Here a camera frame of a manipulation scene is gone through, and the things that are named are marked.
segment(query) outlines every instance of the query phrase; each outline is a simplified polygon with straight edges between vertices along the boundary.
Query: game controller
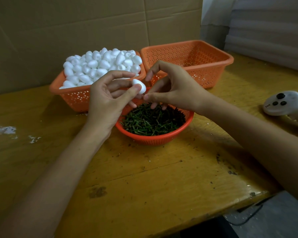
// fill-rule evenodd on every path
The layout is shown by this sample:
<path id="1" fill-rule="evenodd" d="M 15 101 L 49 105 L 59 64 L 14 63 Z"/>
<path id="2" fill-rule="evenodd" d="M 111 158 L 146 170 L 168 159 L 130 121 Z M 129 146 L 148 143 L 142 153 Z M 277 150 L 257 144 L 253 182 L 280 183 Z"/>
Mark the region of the game controller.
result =
<path id="1" fill-rule="evenodd" d="M 268 115 L 288 115 L 298 122 L 298 92 L 284 91 L 273 95 L 265 101 L 263 109 Z"/>

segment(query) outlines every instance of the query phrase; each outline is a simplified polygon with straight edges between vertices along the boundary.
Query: right hand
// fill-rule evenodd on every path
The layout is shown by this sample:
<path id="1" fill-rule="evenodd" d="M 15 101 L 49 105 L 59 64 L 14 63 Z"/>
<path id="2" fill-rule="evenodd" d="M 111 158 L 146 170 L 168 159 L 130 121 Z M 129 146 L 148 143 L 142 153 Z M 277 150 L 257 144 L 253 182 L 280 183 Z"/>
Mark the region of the right hand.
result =
<path id="1" fill-rule="evenodd" d="M 215 96 L 202 88 L 182 67 L 161 60 L 148 71 L 146 81 L 150 81 L 160 70 L 166 72 L 167 76 L 158 80 L 144 95 L 145 101 L 152 102 L 151 108 L 154 109 L 161 102 L 163 110 L 171 104 L 205 115 Z"/>

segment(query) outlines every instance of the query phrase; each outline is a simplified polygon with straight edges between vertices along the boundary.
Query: wooden table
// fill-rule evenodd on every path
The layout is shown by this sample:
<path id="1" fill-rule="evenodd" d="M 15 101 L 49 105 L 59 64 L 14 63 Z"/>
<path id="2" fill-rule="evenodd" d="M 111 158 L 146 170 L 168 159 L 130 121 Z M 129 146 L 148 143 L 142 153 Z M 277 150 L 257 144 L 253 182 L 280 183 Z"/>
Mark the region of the wooden table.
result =
<path id="1" fill-rule="evenodd" d="M 261 105 L 298 91 L 298 72 L 242 55 L 209 91 L 298 135 L 289 120 Z M 78 133 L 85 114 L 73 112 L 48 86 L 0 95 L 0 220 Z M 258 202 L 282 188 L 212 121 L 195 115 L 164 146 L 138 145 L 113 128 L 91 161 L 55 237 L 164 236 Z"/>

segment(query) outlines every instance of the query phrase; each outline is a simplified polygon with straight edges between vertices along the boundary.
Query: black cable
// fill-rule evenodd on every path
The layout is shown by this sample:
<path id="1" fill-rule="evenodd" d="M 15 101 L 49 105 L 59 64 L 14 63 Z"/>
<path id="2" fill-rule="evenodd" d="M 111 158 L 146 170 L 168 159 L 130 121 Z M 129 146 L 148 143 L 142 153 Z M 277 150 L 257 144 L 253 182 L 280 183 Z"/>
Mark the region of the black cable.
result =
<path id="1" fill-rule="evenodd" d="M 230 223 L 230 224 L 233 225 L 233 226 L 241 226 L 241 225 L 244 225 L 244 224 L 246 224 L 246 222 L 249 221 L 254 215 L 256 215 L 256 214 L 261 210 L 261 208 L 263 208 L 263 205 L 261 205 L 260 207 L 258 207 L 258 209 L 257 209 L 256 211 L 254 211 L 254 213 L 251 214 L 251 215 L 250 215 L 244 222 L 242 222 L 242 223 L 234 224 L 234 223 L 229 222 L 229 221 L 228 221 L 228 223 Z"/>

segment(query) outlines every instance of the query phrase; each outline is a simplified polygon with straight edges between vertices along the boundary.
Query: orange basket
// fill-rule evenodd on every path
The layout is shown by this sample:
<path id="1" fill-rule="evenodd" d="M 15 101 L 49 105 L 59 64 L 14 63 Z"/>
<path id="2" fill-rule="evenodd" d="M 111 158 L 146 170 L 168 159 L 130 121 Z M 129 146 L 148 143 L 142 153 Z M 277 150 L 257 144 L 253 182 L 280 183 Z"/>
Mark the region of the orange basket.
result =
<path id="1" fill-rule="evenodd" d="M 140 65 L 140 73 L 139 76 L 132 79 L 142 80 L 146 77 L 146 71 L 144 65 Z M 64 88 L 59 89 L 63 82 L 65 81 L 64 70 L 54 79 L 54 81 L 50 85 L 50 92 L 53 94 L 60 95 L 64 101 L 76 112 L 87 112 L 89 106 L 89 92 L 90 85 L 80 86 L 75 88 Z"/>
<path id="2" fill-rule="evenodd" d="M 142 104 L 144 101 L 142 99 L 133 99 L 133 102 L 139 106 Z M 186 119 L 186 122 L 177 130 L 172 131 L 170 133 L 167 133 L 165 135 L 157 135 L 157 136 L 141 136 L 141 135 L 135 135 L 132 134 L 126 130 L 124 130 L 123 126 L 120 124 L 120 122 L 125 119 L 123 117 L 124 115 L 127 115 L 130 111 L 132 111 L 132 107 L 129 105 L 126 105 L 121 113 L 121 116 L 119 117 L 118 121 L 116 122 L 116 128 L 122 132 L 124 135 L 132 138 L 139 144 L 147 144 L 147 145 L 161 145 L 161 144 L 166 144 L 167 142 L 170 142 L 173 140 L 179 133 L 181 133 L 193 120 L 194 112 L 193 111 L 188 111 L 185 109 L 178 108 L 179 111 L 181 111 Z"/>
<path id="3" fill-rule="evenodd" d="M 231 55 L 200 40 L 145 47 L 140 55 L 146 72 L 156 61 L 163 60 L 183 67 L 203 88 L 214 87 L 225 66 L 234 61 Z M 166 75 L 159 71 L 151 79 L 151 85 Z"/>

